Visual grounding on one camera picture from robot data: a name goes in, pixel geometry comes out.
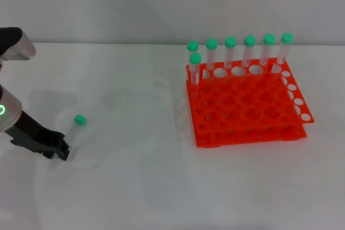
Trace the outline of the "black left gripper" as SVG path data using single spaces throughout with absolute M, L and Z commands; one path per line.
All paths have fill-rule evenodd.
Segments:
M 24 111 L 5 133 L 13 138 L 12 144 L 42 154 L 48 159 L 57 155 L 66 161 L 70 154 L 70 146 L 64 140 L 63 133 L 43 127 Z

